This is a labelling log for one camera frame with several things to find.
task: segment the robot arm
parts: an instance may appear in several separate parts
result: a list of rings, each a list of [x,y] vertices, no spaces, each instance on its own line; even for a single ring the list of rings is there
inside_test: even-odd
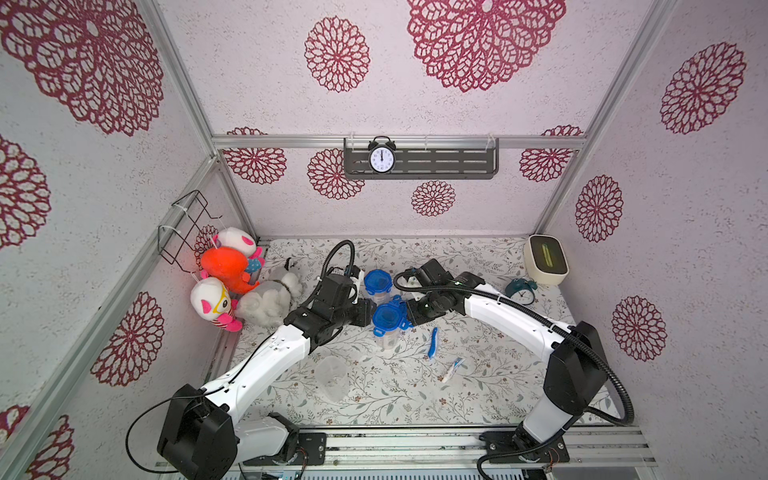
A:
[[[296,426],[277,414],[259,421],[241,420],[269,384],[317,346],[333,340],[342,326],[370,323],[372,302],[358,296],[362,275],[356,267],[350,276],[326,274],[310,299],[289,313],[285,325],[249,359],[202,389],[182,387],[168,407],[157,451],[190,480],[222,478],[233,463],[261,455],[289,461],[296,451]],[[502,299],[508,299],[482,278],[468,272],[454,278],[437,260],[401,273],[395,280],[401,276],[411,277],[408,286],[412,289],[396,287],[414,291],[414,299],[407,303],[414,325],[457,311],[499,329],[548,362],[545,395],[513,435],[518,447],[539,445],[568,428],[605,384],[606,374],[555,331],[570,330],[565,335],[576,336],[604,359],[597,331],[587,323],[574,327],[551,322],[547,327],[523,310],[504,304]],[[435,289],[416,293],[424,286]],[[455,286],[463,291],[456,291]]]

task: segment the blue locking lid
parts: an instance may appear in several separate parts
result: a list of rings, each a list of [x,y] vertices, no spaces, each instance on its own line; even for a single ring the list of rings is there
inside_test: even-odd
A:
[[[392,289],[392,277],[384,270],[371,270],[366,275],[365,284],[369,295],[389,292]]]
[[[376,308],[372,322],[375,336],[384,336],[385,333],[393,330],[409,328],[411,323],[407,320],[406,302],[400,295],[395,295],[391,302]]]

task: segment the blue toothbrush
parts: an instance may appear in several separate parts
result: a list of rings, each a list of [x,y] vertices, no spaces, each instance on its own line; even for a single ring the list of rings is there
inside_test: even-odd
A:
[[[437,327],[435,327],[434,330],[432,331],[432,345],[429,347],[427,356],[431,360],[435,358],[436,353],[437,353]]]

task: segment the floral tablecloth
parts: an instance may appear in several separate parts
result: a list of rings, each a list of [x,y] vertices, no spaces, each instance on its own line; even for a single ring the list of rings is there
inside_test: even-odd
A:
[[[510,279],[524,276],[524,238],[352,239],[355,265],[366,272],[380,268],[398,273],[437,259],[458,275],[473,272],[503,291]],[[266,252],[261,278],[290,258],[303,284],[303,298],[316,285],[328,252],[338,240],[274,240]],[[342,248],[332,265],[346,264]],[[533,310],[573,323],[568,306],[554,286],[539,286]],[[440,329],[435,360],[426,358],[432,329]],[[245,359],[267,335],[245,325],[233,365]],[[316,364],[337,356],[349,367],[349,395],[331,402],[319,390]],[[464,364],[447,383],[440,379],[462,357]],[[542,395],[546,365],[498,330],[478,320],[450,313],[408,330],[394,350],[381,351],[372,330],[347,327],[327,346],[282,374],[252,404],[247,417],[278,412],[299,425],[319,424],[479,424],[518,423]],[[605,388],[592,403],[617,415]],[[581,422],[603,422],[585,415]]]

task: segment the mounting plate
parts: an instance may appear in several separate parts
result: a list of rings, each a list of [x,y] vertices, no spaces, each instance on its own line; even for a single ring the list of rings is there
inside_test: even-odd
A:
[[[344,139],[344,174],[350,180],[488,180],[498,172],[498,138],[487,149],[414,149],[395,151],[394,168],[378,174],[368,150],[353,150]]]
[[[515,432],[483,432],[480,439],[485,442],[485,450],[487,453],[505,453],[514,452],[520,448],[512,443],[512,436]],[[527,460],[521,459],[519,456],[493,458],[488,460],[490,463],[567,463],[571,460],[571,456],[568,454],[568,449],[565,448],[565,442],[560,438],[553,445],[548,446],[546,449],[537,450],[530,455],[526,455]]]
[[[310,454],[310,457],[307,459],[306,464],[307,465],[322,465],[326,461],[326,440],[328,438],[328,435],[325,433],[300,433],[299,434],[299,447],[302,447],[306,450],[308,454]],[[260,467],[260,466],[275,466],[275,465],[281,465],[278,463],[275,463],[276,456],[263,456],[263,457],[256,457],[252,458],[251,460],[246,460],[243,462],[243,465],[248,465],[249,467]],[[304,458],[302,458],[302,455],[300,452],[297,452],[295,456],[285,465],[302,465],[304,462]]]

